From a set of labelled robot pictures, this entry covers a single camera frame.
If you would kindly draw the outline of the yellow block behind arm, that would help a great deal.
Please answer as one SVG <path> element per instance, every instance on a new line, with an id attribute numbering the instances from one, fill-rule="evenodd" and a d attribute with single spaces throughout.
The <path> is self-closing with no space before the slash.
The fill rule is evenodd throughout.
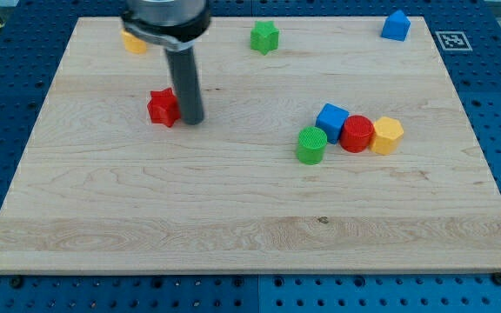
<path id="1" fill-rule="evenodd" d="M 124 43 L 124 48 L 130 53 L 144 54 L 147 51 L 146 42 L 135 37 L 127 30 L 121 30 L 121 37 Z"/>

